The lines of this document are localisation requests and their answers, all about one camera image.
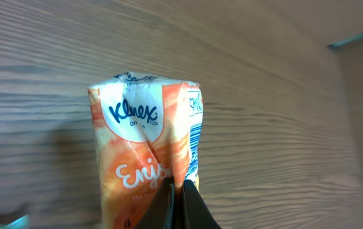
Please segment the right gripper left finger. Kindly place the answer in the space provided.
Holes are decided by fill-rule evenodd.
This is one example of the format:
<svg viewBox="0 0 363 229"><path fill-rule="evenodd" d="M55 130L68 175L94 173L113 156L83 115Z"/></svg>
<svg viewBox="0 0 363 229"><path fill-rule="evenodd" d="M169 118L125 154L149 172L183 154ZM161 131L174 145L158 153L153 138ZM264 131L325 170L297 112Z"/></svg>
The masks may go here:
<svg viewBox="0 0 363 229"><path fill-rule="evenodd" d="M172 229L175 199L173 177L163 179L149 208L134 229Z"/></svg>

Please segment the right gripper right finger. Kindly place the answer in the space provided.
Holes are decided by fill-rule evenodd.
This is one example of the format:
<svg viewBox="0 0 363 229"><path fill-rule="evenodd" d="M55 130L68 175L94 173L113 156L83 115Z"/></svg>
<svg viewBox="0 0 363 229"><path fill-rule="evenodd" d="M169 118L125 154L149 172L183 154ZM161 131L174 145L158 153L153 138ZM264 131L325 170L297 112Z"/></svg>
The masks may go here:
<svg viewBox="0 0 363 229"><path fill-rule="evenodd" d="M181 192L184 229L221 229L202 199L194 183L186 179Z"/></svg>

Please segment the teal tissue packet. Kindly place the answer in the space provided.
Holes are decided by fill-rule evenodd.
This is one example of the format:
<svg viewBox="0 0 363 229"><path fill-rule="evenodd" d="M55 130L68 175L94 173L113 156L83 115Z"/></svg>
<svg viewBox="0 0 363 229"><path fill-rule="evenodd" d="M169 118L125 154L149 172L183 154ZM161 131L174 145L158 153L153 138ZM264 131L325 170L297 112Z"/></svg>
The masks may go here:
<svg viewBox="0 0 363 229"><path fill-rule="evenodd" d="M27 229L29 227L28 215L18 218L0 218L0 229Z"/></svg>

